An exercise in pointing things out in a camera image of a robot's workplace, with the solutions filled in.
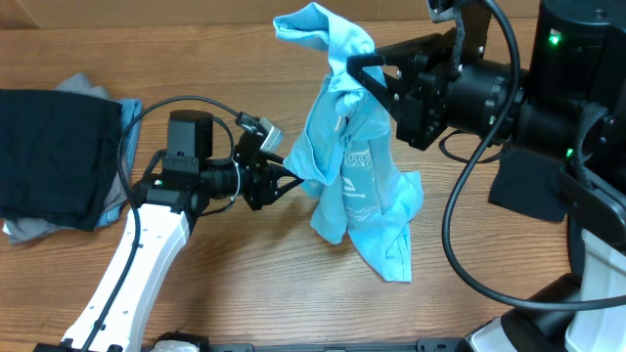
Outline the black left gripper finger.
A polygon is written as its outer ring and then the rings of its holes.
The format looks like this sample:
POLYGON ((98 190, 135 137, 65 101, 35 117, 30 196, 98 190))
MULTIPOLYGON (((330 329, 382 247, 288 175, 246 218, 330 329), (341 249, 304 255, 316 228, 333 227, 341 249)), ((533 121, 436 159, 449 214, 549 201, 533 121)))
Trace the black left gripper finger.
POLYGON ((268 172, 270 177, 272 179, 280 179, 283 177, 292 177, 297 179, 297 176, 294 173, 286 169, 284 166, 284 160, 285 159, 279 155, 272 153, 267 154, 268 172))
POLYGON ((294 178, 293 180, 287 182, 285 185, 280 186, 278 180, 273 181, 270 184, 270 188, 268 189, 268 195, 266 197, 267 204, 273 204, 275 201, 280 199, 286 193, 299 186, 303 182, 302 179, 294 178))

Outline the light blue printed t-shirt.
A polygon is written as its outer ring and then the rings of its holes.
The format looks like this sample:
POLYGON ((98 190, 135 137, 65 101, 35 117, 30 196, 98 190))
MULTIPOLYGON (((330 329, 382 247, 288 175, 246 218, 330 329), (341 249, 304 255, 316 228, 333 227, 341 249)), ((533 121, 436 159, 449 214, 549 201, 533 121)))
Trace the light blue printed t-shirt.
POLYGON ((388 112, 347 72, 348 58, 373 53, 374 40, 317 3, 273 25, 277 38, 327 53, 330 65, 284 161, 318 201, 312 228, 331 244, 349 237, 385 281, 410 282, 410 223, 424 201, 421 175, 397 168, 388 112))

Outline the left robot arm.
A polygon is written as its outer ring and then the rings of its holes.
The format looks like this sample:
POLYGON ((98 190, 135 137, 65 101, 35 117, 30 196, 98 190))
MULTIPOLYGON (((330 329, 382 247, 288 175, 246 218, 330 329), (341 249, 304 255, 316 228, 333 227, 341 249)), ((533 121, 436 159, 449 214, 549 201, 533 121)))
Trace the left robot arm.
POLYGON ((242 128, 230 154, 212 158, 213 127, 219 118, 199 110, 175 110, 167 146, 156 152, 132 191, 136 209, 127 215, 119 246, 97 290, 57 345, 38 351, 138 351, 163 280, 199 218, 213 199, 243 198, 259 210, 300 184, 274 151, 281 130, 265 117, 236 115, 242 128))

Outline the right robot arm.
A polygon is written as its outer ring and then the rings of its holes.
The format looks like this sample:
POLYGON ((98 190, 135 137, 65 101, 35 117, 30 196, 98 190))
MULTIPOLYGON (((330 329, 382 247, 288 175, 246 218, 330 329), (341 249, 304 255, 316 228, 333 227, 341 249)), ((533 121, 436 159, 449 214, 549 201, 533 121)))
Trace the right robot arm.
POLYGON ((432 1, 434 33, 348 58, 348 74, 427 149, 453 127, 480 138, 443 213, 441 239, 457 276, 508 311, 468 335, 427 338, 421 351, 621 351, 625 347, 625 5, 543 1, 531 63, 493 0, 432 1), (504 144, 557 161, 557 187, 583 243, 581 276, 528 299, 472 277, 451 244, 457 199, 483 150, 504 144))

